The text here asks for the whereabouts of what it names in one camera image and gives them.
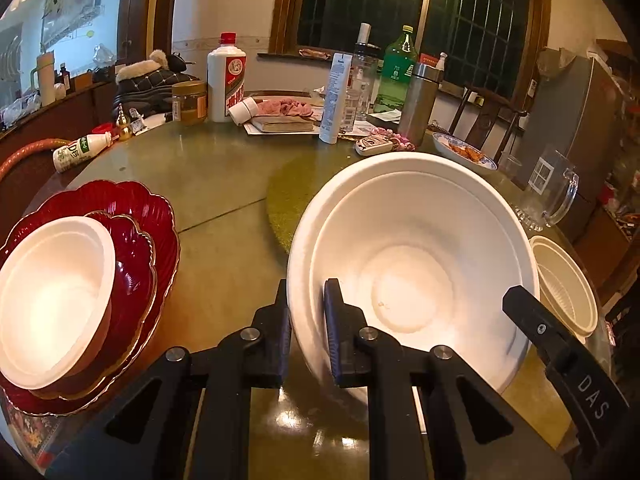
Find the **green plastic bottle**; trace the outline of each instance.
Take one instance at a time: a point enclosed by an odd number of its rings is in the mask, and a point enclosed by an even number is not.
[[[403,25],[398,40],[385,50],[380,89],[373,105],[375,113],[402,110],[414,64],[418,61],[418,53],[411,38],[413,33],[413,27]]]

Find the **glass pitcher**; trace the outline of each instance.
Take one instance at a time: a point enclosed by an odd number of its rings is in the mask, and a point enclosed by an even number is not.
[[[578,175],[574,169],[574,165],[555,148],[546,147],[529,177],[520,203],[514,207],[524,227],[542,231],[564,218],[578,191]]]

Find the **white paper bowl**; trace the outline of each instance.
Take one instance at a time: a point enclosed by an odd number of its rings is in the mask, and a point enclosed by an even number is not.
[[[529,243],[538,264],[543,303],[584,342],[598,325],[598,306],[587,278],[555,242],[534,236]]]
[[[480,162],[474,162],[472,160],[469,160],[468,158],[463,157],[462,155],[457,154],[449,147],[450,144],[455,144],[459,148],[468,146],[476,150],[476,152],[479,152],[479,150],[474,148],[471,144],[467,144],[464,140],[460,140],[456,137],[448,136],[445,134],[433,134],[433,140],[433,144],[435,145],[436,150],[438,150],[440,155],[448,158],[449,160],[453,160],[458,164],[461,164],[468,170],[471,170],[478,175],[487,176],[488,174],[491,174],[498,169],[497,164],[484,154],[482,155],[482,159],[480,160]]]
[[[334,176],[296,230],[287,299],[306,362],[333,384],[322,288],[405,346],[445,344],[495,390],[516,374],[529,341],[502,312],[508,288],[540,296],[527,237],[484,180],[439,156],[389,153]],[[364,388],[348,390],[366,402]]]
[[[61,218],[21,241],[0,269],[4,376],[35,390],[72,370],[105,315],[114,271],[113,241],[91,218]]]

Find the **refrigerator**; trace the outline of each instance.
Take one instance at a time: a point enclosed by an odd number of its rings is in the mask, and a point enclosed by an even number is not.
[[[622,94],[594,59],[576,57],[559,75],[545,79],[515,156],[522,163],[514,181],[524,188],[546,146],[551,144],[580,178],[578,193],[559,223],[577,240],[595,210],[596,197],[610,173],[623,135]]]

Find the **orange hose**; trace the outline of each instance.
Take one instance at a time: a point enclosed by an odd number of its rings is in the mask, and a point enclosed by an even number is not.
[[[9,173],[9,170],[11,170],[12,167],[14,167],[18,162],[31,155],[32,153],[55,150],[57,148],[61,148],[62,146],[68,145],[68,143],[69,141],[65,139],[43,139],[32,142],[31,144],[27,144],[25,147],[20,148],[20,150],[9,156],[9,158],[4,161],[2,166],[0,166],[0,181],[7,173]]]

